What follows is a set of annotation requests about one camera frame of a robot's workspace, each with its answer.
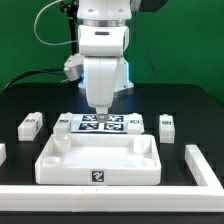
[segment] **white tray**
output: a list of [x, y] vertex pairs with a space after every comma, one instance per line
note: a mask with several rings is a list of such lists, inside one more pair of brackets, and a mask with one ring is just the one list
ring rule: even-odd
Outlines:
[[156, 185], [161, 163], [152, 135], [52, 135], [35, 164], [39, 184]]

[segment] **black cable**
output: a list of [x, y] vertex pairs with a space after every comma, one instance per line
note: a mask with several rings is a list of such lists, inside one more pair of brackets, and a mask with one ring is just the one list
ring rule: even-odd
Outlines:
[[77, 40], [75, 22], [77, 22], [78, 7], [79, 7], [78, 0], [72, 0], [71, 3], [69, 4], [66, 4], [63, 1], [60, 3], [60, 11], [66, 12], [69, 20], [72, 55], [78, 52], [77, 43], [75, 42]]
[[144, 45], [144, 49], [145, 49], [146, 54], [147, 54], [147, 56], [148, 56], [149, 62], [150, 62], [150, 64], [151, 64], [152, 71], [153, 71], [153, 74], [154, 74], [156, 83], [159, 84], [158, 75], [156, 74], [156, 70], [155, 70], [155, 66], [154, 66], [154, 63], [153, 63], [151, 54], [150, 54], [150, 52], [149, 52], [149, 49], [148, 49], [148, 47], [147, 47], [147, 44], [146, 44], [146, 41], [145, 41], [145, 38], [144, 38], [144, 35], [143, 35], [143, 32], [142, 32], [142, 29], [141, 29], [141, 27], [140, 27], [139, 20], [138, 20], [138, 17], [137, 17], [137, 13], [134, 12], [134, 15], [135, 15], [135, 18], [136, 18], [137, 29], [138, 29], [138, 31], [139, 31], [139, 34], [140, 34], [142, 43], [143, 43], [143, 45]]
[[62, 71], [63, 68], [53, 68], [53, 69], [45, 69], [45, 70], [40, 70], [40, 71], [28, 71], [28, 72], [24, 72], [24, 73], [21, 73], [19, 75], [17, 75], [15, 78], [13, 78], [7, 85], [5, 85], [5, 87], [3, 88], [3, 92], [5, 92], [7, 89], [9, 89], [9, 87], [11, 85], [13, 85], [15, 82], [23, 79], [23, 78], [26, 78], [26, 77], [29, 77], [29, 76], [32, 76], [32, 75], [38, 75], [38, 74], [51, 74], [51, 75], [61, 75], [61, 76], [65, 76], [64, 74], [58, 74], [58, 73], [55, 73], [55, 72], [59, 72], [59, 71]]

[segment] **black tabletop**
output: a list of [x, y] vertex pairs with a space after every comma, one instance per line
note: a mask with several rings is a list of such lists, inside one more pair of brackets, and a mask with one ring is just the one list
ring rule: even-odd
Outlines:
[[[17, 127], [28, 113], [41, 112], [43, 127], [33, 142], [19, 142]], [[92, 114], [85, 95], [67, 84], [19, 84], [0, 96], [0, 143], [7, 159], [1, 185], [35, 185], [34, 163], [61, 113]], [[160, 185], [196, 185], [185, 161], [186, 144], [197, 144], [224, 186], [224, 108], [193, 85], [136, 85], [114, 98], [112, 114], [140, 113], [145, 133], [153, 134], [162, 164]], [[159, 116], [174, 118], [175, 143], [160, 144]], [[40, 213], [0, 212], [0, 223], [223, 223], [223, 213]]]

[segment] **small white block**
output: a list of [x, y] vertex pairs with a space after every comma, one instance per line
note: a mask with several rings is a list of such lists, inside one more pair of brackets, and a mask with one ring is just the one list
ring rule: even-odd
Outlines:
[[0, 144], [0, 166], [4, 163], [6, 159], [5, 144]]
[[160, 116], [159, 121], [160, 143], [174, 143], [175, 128], [173, 116], [164, 114]]
[[142, 133], [142, 116], [140, 114], [130, 114], [128, 122], [128, 134], [137, 134]]
[[150, 139], [144, 136], [137, 136], [134, 138], [134, 152], [138, 154], [145, 154], [150, 152]]
[[42, 114], [29, 113], [18, 127], [19, 141], [33, 141], [43, 125]]
[[54, 126], [54, 134], [69, 134], [71, 133], [72, 113], [61, 114], [57, 123]]
[[54, 139], [54, 150], [56, 152], [67, 152], [71, 149], [71, 139], [68, 135], [56, 135]]

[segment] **white foam block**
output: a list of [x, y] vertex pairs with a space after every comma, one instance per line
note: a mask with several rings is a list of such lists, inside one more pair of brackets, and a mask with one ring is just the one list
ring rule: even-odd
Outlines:
[[175, 128], [173, 116], [164, 114], [160, 116], [159, 121], [160, 143], [174, 143]]
[[142, 115], [140, 114], [130, 114], [128, 122], [128, 134], [140, 135], [142, 133], [143, 121]]
[[43, 125], [42, 114], [29, 113], [18, 127], [19, 141], [33, 141]]
[[61, 114], [58, 118], [57, 123], [54, 126], [53, 132], [54, 134], [68, 134], [71, 133], [71, 121], [73, 114], [66, 113]]
[[5, 144], [0, 144], [0, 166], [4, 163], [6, 159]]

